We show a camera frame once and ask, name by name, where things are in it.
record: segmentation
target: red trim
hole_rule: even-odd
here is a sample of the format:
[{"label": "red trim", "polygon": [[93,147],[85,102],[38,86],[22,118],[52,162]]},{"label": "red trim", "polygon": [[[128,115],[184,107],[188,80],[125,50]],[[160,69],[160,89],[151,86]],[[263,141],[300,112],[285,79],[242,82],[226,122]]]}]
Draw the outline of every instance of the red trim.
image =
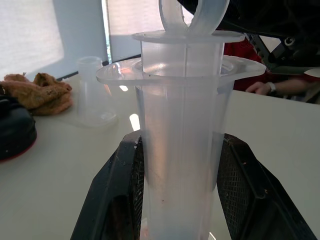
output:
[{"label": "red trim", "polygon": [[320,77],[310,76],[308,74],[303,74],[299,78],[308,83],[320,82]]},{"label": "red trim", "polygon": [[6,161],[9,161],[11,159],[15,159],[17,157],[19,157],[20,155],[24,154],[26,151],[28,151],[30,148],[32,148],[32,146],[35,144],[36,140],[37,140],[37,137],[35,138],[35,140],[30,144],[30,146],[28,146],[25,150],[19,152],[18,154],[14,155],[14,156],[11,156],[11,157],[8,157],[8,158],[5,158],[5,159],[1,159],[0,160],[0,163],[3,163],[3,162],[6,162]]}]

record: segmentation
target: person's hand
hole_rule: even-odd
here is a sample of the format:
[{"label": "person's hand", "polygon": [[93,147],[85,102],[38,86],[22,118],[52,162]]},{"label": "person's hand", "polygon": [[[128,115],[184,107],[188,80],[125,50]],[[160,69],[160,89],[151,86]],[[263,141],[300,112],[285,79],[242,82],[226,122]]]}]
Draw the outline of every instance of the person's hand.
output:
[{"label": "person's hand", "polygon": [[271,91],[271,87],[269,84],[265,84],[263,82],[257,81],[248,87],[246,90],[248,93],[256,93],[259,95],[267,95]]}]

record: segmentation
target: person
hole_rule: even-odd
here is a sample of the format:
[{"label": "person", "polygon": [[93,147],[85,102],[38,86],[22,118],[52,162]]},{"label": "person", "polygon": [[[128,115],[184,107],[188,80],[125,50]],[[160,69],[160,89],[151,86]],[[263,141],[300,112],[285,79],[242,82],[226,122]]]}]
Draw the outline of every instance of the person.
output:
[{"label": "person", "polygon": [[[246,38],[242,42],[226,43],[224,54],[262,63],[256,50]],[[271,92],[276,92],[278,95],[298,95],[307,92],[316,82],[320,82],[320,78],[307,74],[290,77],[266,71],[260,76],[236,80],[233,89],[259,95],[268,95]]]}]

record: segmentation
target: wrist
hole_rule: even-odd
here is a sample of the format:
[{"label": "wrist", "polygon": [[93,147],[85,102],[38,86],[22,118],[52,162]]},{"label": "wrist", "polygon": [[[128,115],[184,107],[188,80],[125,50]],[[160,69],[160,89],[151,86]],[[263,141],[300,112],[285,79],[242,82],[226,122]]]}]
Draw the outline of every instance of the wrist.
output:
[{"label": "wrist", "polygon": [[269,94],[270,93],[275,93],[277,91],[277,87],[273,82],[267,82],[265,85],[268,88],[268,93]]}]

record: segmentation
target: black bag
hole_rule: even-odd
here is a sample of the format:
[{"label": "black bag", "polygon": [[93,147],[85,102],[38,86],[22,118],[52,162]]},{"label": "black bag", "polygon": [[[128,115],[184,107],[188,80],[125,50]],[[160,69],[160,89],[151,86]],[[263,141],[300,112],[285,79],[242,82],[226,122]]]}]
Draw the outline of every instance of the black bag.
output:
[{"label": "black bag", "polygon": [[0,160],[26,151],[37,138],[35,120],[16,98],[0,95]]}]

